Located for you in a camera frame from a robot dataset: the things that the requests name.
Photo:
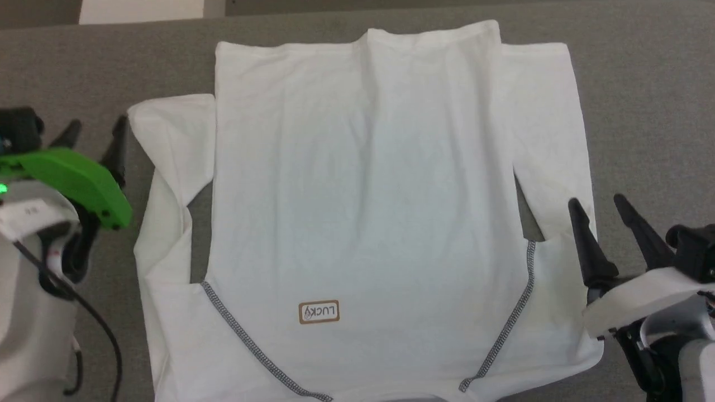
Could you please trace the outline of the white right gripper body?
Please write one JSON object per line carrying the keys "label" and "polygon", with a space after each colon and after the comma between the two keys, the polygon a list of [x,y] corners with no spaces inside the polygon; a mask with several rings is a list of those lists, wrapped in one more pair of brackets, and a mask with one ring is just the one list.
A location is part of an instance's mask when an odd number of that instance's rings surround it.
{"label": "white right gripper body", "polygon": [[715,282],[699,283],[676,267],[650,270],[616,286],[583,311],[583,325],[591,338],[611,329],[631,325],[692,297],[699,291],[715,291]]}

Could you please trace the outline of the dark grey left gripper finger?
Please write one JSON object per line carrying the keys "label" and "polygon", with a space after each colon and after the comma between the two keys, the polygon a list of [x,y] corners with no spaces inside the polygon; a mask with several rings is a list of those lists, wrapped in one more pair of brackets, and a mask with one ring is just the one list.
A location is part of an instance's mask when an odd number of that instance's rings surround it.
{"label": "dark grey left gripper finger", "polygon": [[73,119],[69,124],[49,143],[49,148],[73,149],[82,130],[82,123],[78,119]]}
{"label": "dark grey left gripper finger", "polygon": [[109,171],[120,188],[126,186],[127,128],[127,115],[120,115],[112,129],[112,140],[100,159],[100,165]]}

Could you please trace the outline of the white rectangular box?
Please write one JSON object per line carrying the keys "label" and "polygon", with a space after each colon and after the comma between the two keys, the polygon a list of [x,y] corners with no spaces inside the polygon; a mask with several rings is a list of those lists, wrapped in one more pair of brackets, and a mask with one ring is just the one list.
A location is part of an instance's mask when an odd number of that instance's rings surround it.
{"label": "white rectangular box", "polygon": [[227,0],[82,0],[80,25],[204,20],[226,15]]}

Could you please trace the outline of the white long-sleeve shirt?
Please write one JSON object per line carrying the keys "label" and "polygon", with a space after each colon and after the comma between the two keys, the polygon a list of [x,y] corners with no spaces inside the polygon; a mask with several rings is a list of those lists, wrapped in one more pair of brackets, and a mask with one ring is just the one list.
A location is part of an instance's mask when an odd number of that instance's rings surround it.
{"label": "white long-sleeve shirt", "polygon": [[492,402],[595,366],[569,48],[496,21],[220,42],[213,94],[128,110],[154,402]]}

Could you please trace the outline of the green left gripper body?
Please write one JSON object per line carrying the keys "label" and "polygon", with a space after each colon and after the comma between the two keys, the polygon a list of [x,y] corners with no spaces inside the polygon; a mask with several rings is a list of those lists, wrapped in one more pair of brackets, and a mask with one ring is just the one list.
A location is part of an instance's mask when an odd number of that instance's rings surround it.
{"label": "green left gripper body", "polygon": [[0,157],[0,176],[28,176],[57,190],[108,229],[127,227],[132,207],[107,168],[63,147]]}

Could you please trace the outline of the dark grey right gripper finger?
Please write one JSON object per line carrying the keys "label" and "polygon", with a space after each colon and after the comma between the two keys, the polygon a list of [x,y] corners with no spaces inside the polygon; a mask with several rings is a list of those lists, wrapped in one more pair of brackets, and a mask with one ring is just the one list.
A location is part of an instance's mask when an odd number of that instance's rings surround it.
{"label": "dark grey right gripper finger", "polygon": [[616,193],[613,201],[624,226],[631,230],[641,250],[646,270],[672,266],[675,254],[651,224],[637,212],[623,194]]}
{"label": "dark grey right gripper finger", "polygon": [[619,276],[617,267],[598,244],[590,229],[590,219],[580,201],[570,198],[568,207],[583,284],[589,289],[600,291],[612,289]]}

